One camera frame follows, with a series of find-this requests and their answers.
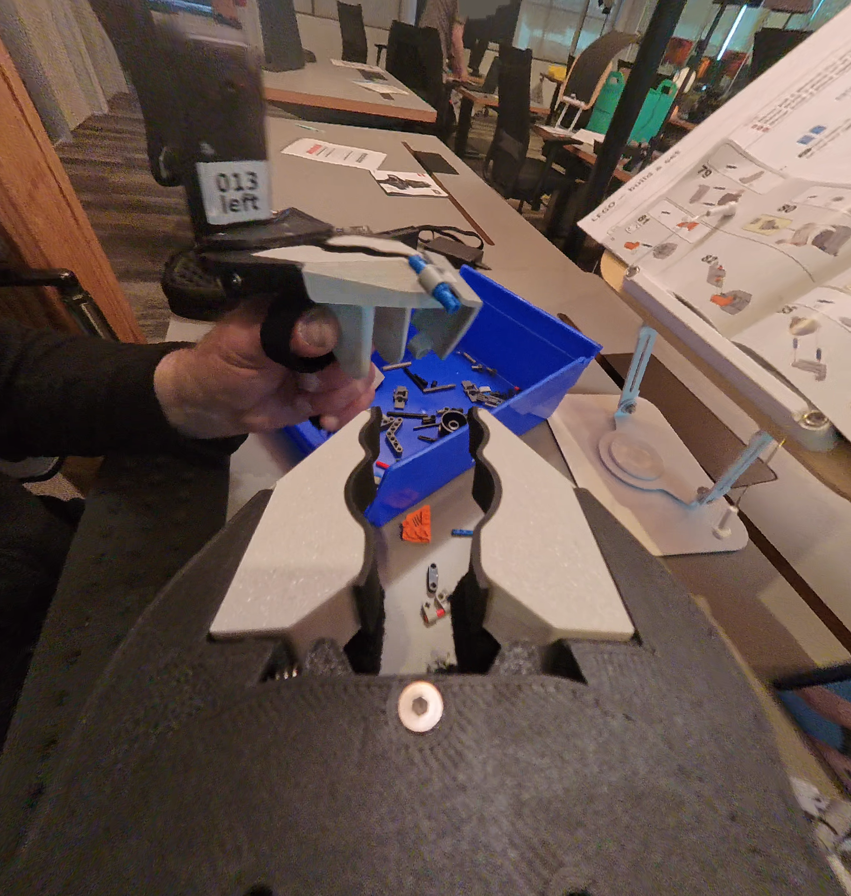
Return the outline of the blue parts bin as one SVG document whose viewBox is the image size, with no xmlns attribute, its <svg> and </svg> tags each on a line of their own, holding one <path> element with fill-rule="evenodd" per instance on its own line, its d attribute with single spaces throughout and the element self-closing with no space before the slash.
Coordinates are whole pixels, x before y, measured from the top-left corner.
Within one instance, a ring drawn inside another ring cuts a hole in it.
<svg viewBox="0 0 851 896">
<path fill-rule="evenodd" d="M 483 273 L 463 266 L 461 275 L 483 307 L 457 349 L 444 360 L 430 353 L 409 367 L 388 371 L 375 392 L 374 406 L 386 415 L 395 411 L 395 389 L 408 389 L 408 416 L 397 432 L 402 454 L 391 450 L 385 434 L 380 437 L 373 473 L 381 479 L 366 510 L 375 526 L 410 510 L 473 466 L 467 426 L 439 435 L 438 427 L 421 421 L 442 408 L 467 413 L 473 402 L 463 383 L 501 395 L 498 407 L 482 409 L 521 435 L 554 413 L 601 348 Z"/>
</svg>

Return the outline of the person's left hand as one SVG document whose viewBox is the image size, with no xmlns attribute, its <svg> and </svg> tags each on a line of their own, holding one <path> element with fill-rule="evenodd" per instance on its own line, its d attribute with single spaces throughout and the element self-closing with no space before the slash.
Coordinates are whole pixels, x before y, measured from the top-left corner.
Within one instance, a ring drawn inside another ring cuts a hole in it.
<svg viewBox="0 0 851 896">
<path fill-rule="evenodd" d="M 338 364 L 317 373 L 290 371 L 268 358 L 260 326 L 265 299 L 244 302 L 196 344 L 167 354 L 154 372 L 164 416 L 196 439 L 265 433 L 319 418 L 334 432 L 373 402 L 379 373 L 373 364 L 352 379 Z"/>
</svg>

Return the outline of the brown wooden strip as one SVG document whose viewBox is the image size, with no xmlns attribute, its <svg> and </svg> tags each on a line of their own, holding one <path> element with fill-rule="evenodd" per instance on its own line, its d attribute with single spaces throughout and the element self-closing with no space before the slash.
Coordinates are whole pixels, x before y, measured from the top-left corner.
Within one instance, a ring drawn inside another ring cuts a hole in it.
<svg viewBox="0 0 851 896">
<path fill-rule="evenodd" d="M 454 206 L 454 207 L 457 209 L 457 211 L 462 215 L 462 217 L 465 219 L 465 221 L 468 222 L 468 223 L 471 225 L 472 230 L 475 230 L 476 234 L 477 234 L 483 241 L 485 241 L 485 242 L 487 243 L 487 245 L 495 245 L 495 242 L 494 242 L 494 240 L 491 238 L 491 236 L 490 236 L 490 235 L 485 231 L 485 229 L 478 223 L 478 221 L 477 221 L 477 220 L 476 220 L 476 219 L 469 213 L 469 211 L 468 211 L 468 210 L 464 207 L 464 205 L 457 199 L 457 197 L 453 195 L 453 193 L 452 193 L 452 191 L 450 190 L 450 188 L 442 183 L 442 180 L 439 178 L 439 176 L 438 176 L 438 175 L 436 175 L 436 176 L 432 176 L 432 179 L 435 181 L 435 183 L 436 183 L 437 185 L 439 185 L 439 187 L 442 188 L 442 190 L 444 190 L 444 192 L 447 194 L 447 196 L 448 196 L 448 198 L 449 198 L 451 204 L 453 204 L 453 206 Z"/>
</svg>

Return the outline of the green bag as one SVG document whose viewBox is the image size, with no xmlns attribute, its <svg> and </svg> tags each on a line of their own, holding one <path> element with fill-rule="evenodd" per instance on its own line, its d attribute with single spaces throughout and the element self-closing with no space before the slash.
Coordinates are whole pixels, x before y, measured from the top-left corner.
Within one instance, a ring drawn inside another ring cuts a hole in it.
<svg viewBox="0 0 851 896">
<path fill-rule="evenodd" d="M 625 87 L 624 75 L 615 71 L 608 75 L 598 98 L 592 107 L 592 114 L 585 129 L 605 135 Z M 671 106 L 674 104 L 678 87 L 674 81 L 665 79 L 649 90 L 629 136 L 629 142 L 643 143 L 653 139 L 664 124 Z"/>
</svg>

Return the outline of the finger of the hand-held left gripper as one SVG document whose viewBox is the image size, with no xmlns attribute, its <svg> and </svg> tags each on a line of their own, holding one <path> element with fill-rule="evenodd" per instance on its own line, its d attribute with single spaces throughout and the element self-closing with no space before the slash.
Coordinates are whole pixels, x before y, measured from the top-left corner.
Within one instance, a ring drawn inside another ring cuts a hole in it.
<svg viewBox="0 0 851 896">
<path fill-rule="evenodd" d="M 388 257 L 408 259 L 411 254 L 422 255 L 400 240 L 364 234 L 340 234 L 328 238 L 323 244 L 323 251 L 328 261 L 345 262 Z"/>
<path fill-rule="evenodd" d="M 340 367 L 363 378 L 373 350 L 397 362 L 407 343 L 413 310 L 434 308 L 409 264 L 406 245 L 294 245 L 254 252 L 265 269 L 298 265 L 309 299 L 332 308 L 340 337 L 333 350 Z"/>
</svg>

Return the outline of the pile of small building parts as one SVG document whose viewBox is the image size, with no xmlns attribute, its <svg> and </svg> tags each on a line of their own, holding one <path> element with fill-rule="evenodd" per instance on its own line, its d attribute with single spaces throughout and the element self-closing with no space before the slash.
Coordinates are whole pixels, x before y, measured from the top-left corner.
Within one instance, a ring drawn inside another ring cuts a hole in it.
<svg viewBox="0 0 851 896">
<path fill-rule="evenodd" d="M 449 437 L 438 436 L 438 417 L 444 409 L 461 409 L 466 417 L 472 407 L 494 411 L 521 391 L 496 364 L 466 350 L 443 360 L 434 354 L 420 360 L 409 357 L 384 364 L 381 372 L 384 378 L 375 393 L 375 406 L 382 414 L 379 471 Z"/>
</svg>

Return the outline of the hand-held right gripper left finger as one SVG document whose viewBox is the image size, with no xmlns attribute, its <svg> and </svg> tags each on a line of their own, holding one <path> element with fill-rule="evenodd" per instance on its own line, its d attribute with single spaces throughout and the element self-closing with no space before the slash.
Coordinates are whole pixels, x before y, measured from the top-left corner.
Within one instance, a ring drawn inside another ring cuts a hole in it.
<svg viewBox="0 0 851 896">
<path fill-rule="evenodd" d="M 378 632 L 384 596 L 365 511 L 376 496 L 381 420 L 377 408 L 358 414 L 276 482 L 212 637 L 346 644 Z"/>
</svg>

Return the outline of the black mat sheet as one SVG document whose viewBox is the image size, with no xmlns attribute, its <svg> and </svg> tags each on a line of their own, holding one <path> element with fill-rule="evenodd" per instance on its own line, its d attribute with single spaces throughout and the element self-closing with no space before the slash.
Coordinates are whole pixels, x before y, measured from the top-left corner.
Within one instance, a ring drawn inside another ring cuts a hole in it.
<svg viewBox="0 0 851 896">
<path fill-rule="evenodd" d="M 407 141 L 403 141 L 402 145 L 426 174 L 431 176 L 458 175 L 459 171 L 441 153 L 417 150 Z"/>
</svg>

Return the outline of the black pole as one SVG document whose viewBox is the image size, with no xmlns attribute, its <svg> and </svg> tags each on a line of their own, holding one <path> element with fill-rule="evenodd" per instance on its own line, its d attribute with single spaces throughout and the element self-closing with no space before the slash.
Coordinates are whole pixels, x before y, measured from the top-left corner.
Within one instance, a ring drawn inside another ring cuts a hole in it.
<svg viewBox="0 0 851 896">
<path fill-rule="evenodd" d="M 633 125 L 653 84 L 667 42 L 672 37 L 686 4 L 686 1 L 656 3 L 641 40 L 632 72 L 597 154 L 597 160 L 591 169 L 588 181 L 581 185 L 577 193 L 574 222 L 563 245 L 563 253 L 572 262 L 578 260 L 587 239 L 587 234 L 580 227 L 580 221 L 599 207 L 604 198 L 622 151 L 628 143 Z"/>
</svg>

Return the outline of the white instruction booklet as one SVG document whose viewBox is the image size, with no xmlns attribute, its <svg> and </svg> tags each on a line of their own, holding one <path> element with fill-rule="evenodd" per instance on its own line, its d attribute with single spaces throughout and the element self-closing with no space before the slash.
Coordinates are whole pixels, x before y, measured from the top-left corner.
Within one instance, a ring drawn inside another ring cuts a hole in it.
<svg viewBox="0 0 851 896">
<path fill-rule="evenodd" d="M 579 225 L 765 414 L 851 444 L 851 4 Z"/>
</svg>

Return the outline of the book stand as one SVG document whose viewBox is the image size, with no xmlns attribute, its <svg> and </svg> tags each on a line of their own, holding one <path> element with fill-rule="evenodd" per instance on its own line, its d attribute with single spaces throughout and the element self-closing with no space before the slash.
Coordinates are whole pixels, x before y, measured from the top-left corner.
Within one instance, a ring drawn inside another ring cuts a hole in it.
<svg viewBox="0 0 851 896">
<path fill-rule="evenodd" d="M 787 452 L 830 491 L 851 503 L 851 422 L 824 412 L 823 399 L 801 395 L 705 322 L 678 318 L 672 300 L 641 290 L 640 277 L 621 279 L 621 290 L 567 262 L 548 274 L 539 305 L 573 320 L 597 342 L 633 338 L 640 352 L 642 327 L 655 332 L 653 350 L 668 346 L 753 421 L 752 437 L 784 441 Z M 746 444 L 725 427 L 696 393 L 670 399 L 630 399 L 618 415 L 615 393 L 570 392 L 549 418 L 576 484 L 586 488 L 644 548 L 656 556 L 736 552 L 748 544 L 744 522 L 724 496 L 698 504 L 723 473 L 709 474 L 686 442 L 709 448 L 724 469 L 746 454 Z"/>
</svg>

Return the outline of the white paper sheet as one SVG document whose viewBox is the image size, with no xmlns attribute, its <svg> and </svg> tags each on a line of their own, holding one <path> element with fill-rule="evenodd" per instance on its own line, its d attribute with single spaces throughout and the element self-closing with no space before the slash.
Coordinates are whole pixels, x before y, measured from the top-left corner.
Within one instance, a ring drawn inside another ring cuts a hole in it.
<svg viewBox="0 0 851 896">
<path fill-rule="evenodd" d="M 337 144 L 325 140 L 302 138 L 285 146 L 282 154 L 308 161 L 375 171 L 385 162 L 384 152 Z"/>
</svg>

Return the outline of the person's left forearm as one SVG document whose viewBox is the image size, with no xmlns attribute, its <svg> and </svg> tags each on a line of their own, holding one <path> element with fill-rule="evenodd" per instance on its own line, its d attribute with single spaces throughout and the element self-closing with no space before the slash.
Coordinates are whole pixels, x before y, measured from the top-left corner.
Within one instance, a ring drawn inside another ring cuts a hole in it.
<svg viewBox="0 0 851 896">
<path fill-rule="evenodd" d="M 38 330 L 0 318 L 0 460 L 187 454 L 154 389 L 180 343 L 131 344 Z"/>
</svg>

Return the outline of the black power adapter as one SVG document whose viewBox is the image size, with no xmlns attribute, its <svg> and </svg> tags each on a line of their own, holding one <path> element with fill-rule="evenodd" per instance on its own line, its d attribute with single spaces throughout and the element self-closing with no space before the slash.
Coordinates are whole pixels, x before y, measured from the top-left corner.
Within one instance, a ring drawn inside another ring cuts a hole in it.
<svg viewBox="0 0 851 896">
<path fill-rule="evenodd" d="M 474 269 L 483 267 L 483 248 L 468 245 L 455 238 L 439 235 L 423 243 L 422 249 L 441 255 L 457 270 L 463 266 L 469 266 Z"/>
</svg>

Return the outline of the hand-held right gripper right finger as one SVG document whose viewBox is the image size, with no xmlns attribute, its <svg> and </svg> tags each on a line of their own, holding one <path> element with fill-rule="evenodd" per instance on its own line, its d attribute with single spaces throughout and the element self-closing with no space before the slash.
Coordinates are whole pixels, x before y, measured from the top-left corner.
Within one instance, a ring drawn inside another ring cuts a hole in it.
<svg viewBox="0 0 851 896">
<path fill-rule="evenodd" d="M 476 525 L 465 621 L 498 643 L 625 642 L 633 622 L 577 498 L 538 453 L 482 409 L 468 414 Z"/>
</svg>

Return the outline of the black office chair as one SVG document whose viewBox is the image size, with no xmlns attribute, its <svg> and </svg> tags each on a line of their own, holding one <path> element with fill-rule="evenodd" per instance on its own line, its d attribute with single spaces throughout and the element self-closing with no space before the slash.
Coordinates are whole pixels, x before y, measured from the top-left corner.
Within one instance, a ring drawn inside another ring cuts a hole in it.
<svg viewBox="0 0 851 896">
<path fill-rule="evenodd" d="M 482 162 L 485 182 L 504 199 L 536 202 L 543 163 L 528 156 L 531 137 L 531 50 L 499 47 L 498 118 Z"/>
</svg>

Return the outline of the grey panel piece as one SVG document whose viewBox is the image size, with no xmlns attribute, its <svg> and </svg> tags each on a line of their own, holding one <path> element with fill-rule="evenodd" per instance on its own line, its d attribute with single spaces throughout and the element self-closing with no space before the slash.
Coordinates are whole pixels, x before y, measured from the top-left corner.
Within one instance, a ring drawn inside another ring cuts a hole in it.
<svg viewBox="0 0 851 896">
<path fill-rule="evenodd" d="M 462 272 L 457 271 L 448 260 L 431 252 L 424 252 L 422 255 L 449 275 L 462 307 L 450 315 L 426 293 L 428 300 L 426 306 L 412 313 L 411 325 L 415 333 L 408 340 L 408 350 L 416 360 L 425 357 L 430 351 L 443 359 L 457 347 L 479 314 L 483 303 L 473 288 L 462 278 Z"/>
</svg>

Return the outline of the printed leaflet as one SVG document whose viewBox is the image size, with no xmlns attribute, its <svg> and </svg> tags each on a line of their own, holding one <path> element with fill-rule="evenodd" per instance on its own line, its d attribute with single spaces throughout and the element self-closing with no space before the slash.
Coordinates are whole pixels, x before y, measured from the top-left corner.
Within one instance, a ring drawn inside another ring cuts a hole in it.
<svg viewBox="0 0 851 896">
<path fill-rule="evenodd" d="M 371 171 L 374 181 L 386 196 L 448 198 L 448 193 L 431 176 L 420 172 Z"/>
</svg>

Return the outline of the blue robot kit box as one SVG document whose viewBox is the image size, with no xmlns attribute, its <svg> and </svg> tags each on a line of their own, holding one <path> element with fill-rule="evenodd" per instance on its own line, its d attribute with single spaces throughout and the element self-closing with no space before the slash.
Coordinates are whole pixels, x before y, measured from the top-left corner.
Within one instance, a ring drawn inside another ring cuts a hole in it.
<svg viewBox="0 0 851 896">
<path fill-rule="evenodd" d="M 778 678 L 772 687 L 828 760 L 851 766 L 851 662 Z"/>
</svg>

